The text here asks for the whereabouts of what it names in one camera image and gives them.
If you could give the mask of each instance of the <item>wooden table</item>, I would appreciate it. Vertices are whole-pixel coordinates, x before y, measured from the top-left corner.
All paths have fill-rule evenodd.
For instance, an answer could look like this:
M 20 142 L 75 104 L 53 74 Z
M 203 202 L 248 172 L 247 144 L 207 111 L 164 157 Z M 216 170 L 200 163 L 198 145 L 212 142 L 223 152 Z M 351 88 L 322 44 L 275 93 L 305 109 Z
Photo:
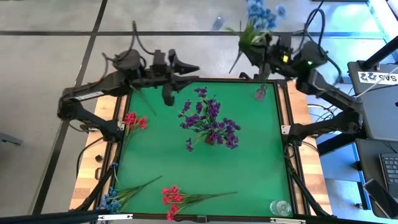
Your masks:
M 293 119 L 295 123 L 309 124 L 311 123 L 310 115 L 307 108 L 306 96 L 295 89 L 295 83 L 288 83 L 290 105 L 293 113 Z M 280 101 L 282 105 L 282 112 L 284 117 L 284 122 L 286 125 L 289 124 L 287 121 L 287 110 L 285 108 L 285 99 L 282 89 L 279 90 Z M 121 109 L 119 112 L 119 120 L 122 119 L 124 114 L 124 105 L 126 97 L 122 99 Z M 112 119 L 114 108 L 116 106 L 116 98 L 112 96 L 102 96 L 98 98 L 98 102 L 95 108 L 95 114 L 105 120 Z M 102 135 L 99 131 L 89 133 L 86 144 L 89 144 L 96 139 L 100 138 Z M 314 138 L 307 137 L 306 142 L 309 142 L 316 146 Z M 94 189 L 98 181 L 95 179 L 96 169 L 102 167 L 102 162 L 96 162 L 95 157 L 97 155 L 105 154 L 106 142 L 100 141 L 91 148 L 89 148 L 83 155 L 81 160 L 81 165 L 79 169 L 79 175 L 76 180 L 75 190 L 73 192 L 72 201 L 70 203 L 70 208 L 76 208 L 83 203 L 84 199 L 90 194 Z M 111 155 L 114 154 L 116 150 L 116 144 L 112 146 Z M 305 179 L 305 185 L 315 198 L 315 200 L 322 206 L 322 208 L 331 214 L 331 207 L 328 198 L 328 192 L 326 190 L 325 180 L 323 178 L 322 167 L 320 164 L 320 158 L 318 152 L 314 148 L 303 144 L 299 147 L 300 159 L 303 168 L 303 174 Z M 300 189 L 295 184 L 295 193 L 298 205 L 299 214 L 304 214 L 304 208 L 302 203 L 302 197 Z

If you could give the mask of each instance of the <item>clear glass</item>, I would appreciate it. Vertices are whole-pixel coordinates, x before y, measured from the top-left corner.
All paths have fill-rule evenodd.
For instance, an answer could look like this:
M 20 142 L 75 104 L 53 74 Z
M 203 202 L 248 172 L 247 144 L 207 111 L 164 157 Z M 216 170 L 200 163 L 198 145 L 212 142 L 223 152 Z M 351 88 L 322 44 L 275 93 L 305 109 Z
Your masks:
M 269 209 L 274 215 L 283 216 L 283 217 L 290 215 L 290 213 L 292 212 L 292 207 L 288 202 L 284 200 L 272 201 L 271 204 L 269 205 Z

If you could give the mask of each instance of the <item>gray floor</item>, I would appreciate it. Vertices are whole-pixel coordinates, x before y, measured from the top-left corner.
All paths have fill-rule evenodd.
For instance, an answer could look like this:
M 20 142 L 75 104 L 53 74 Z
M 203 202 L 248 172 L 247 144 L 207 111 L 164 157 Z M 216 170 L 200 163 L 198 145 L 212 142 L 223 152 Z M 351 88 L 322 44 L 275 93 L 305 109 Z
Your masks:
M 276 29 L 287 32 L 301 29 L 308 13 L 318 5 L 309 0 L 268 2 L 271 8 L 277 4 L 287 6 L 289 16 L 280 21 Z M 0 1 L 0 30 L 91 31 L 100 5 L 101 0 Z M 238 30 L 239 20 L 245 22 L 245 7 L 244 0 L 112 0 L 108 1 L 99 30 L 130 31 L 134 19 L 142 31 L 207 31 L 218 16 L 225 20 L 225 27 Z M 385 44 L 367 5 L 326 2 L 323 9 L 328 35 L 323 38 L 322 46 L 341 67 L 343 75 L 346 75 L 347 62 L 365 59 Z M 318 16 L 310 30 L 320 30 Z M 60 124 L 56 117 L 58 98 L 65 87 L 74 85 L 89 38 L 0 35 L 0 131 L 24 140 L 19 147 L 0 144 L 3 165 L 0 201 L 7 202 L 0 205 L 2 217 L 30 212 Z M 237 37 L 145 36 L 141 39 L 149 50 L 176 49 L 182 61 L 201 66 L 196 75 L 203 77 L 237 77 L 242 71 L 250 75 L 257 72 L 246 58 L 242 58 L 232 74 L 228 74 L 238 51 Z M 93 82 L 102 75 L 101 52 L 109 56 L 120 53 L 128 47 L 129 41 L 128 36 L 97 37 L 83 83 Z M 299 41 L 294 37 L 292 47 L 297 48 Z M 148 55 L 143 56 L 152 61 Z M 386 62 L 393 61 L 392 57 L 386 59 Z M 319 71 L 333 83 L 337 72 L 330 64 L 320 67 Z M 311 97 L 308 101 L 325 103 Z M 94 106 L 95 101 L 86 103 L 89 110 Z M 45 213 L 68 210 L 75 184 L 76 158 L 85 143 L 86 134 L 68 130 L 45 203 Z M 334 203 L 342 196 L 331 192 L 344 191 L 345 186 L 328 184 L 328 190 Z M 336 206 L 332 204 L 333 212 L 344 217 L 345 211 Z

